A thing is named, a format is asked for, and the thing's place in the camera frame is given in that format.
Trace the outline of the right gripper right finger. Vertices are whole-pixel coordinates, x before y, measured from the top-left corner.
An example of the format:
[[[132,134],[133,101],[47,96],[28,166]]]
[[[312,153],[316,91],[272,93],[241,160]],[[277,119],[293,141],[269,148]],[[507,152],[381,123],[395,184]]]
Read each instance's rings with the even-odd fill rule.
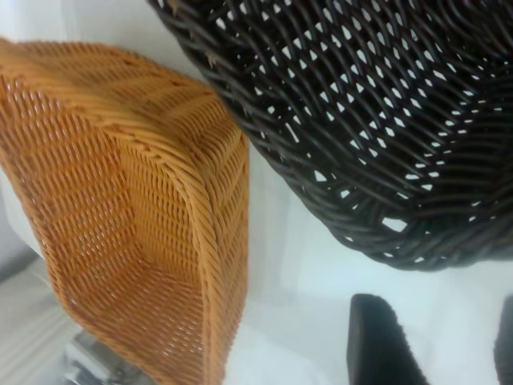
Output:
[[[500,385],[512,385],[513,299],[506,297],[494,346],[495,369]]]

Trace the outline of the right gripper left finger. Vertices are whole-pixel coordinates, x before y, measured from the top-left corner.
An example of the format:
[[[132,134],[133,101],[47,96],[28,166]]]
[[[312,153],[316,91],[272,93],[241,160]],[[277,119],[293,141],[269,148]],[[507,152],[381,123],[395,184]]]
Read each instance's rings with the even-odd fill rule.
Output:
[[[396,313],[383,298],[355,294],[349,312],[351,384],[427,384]]]

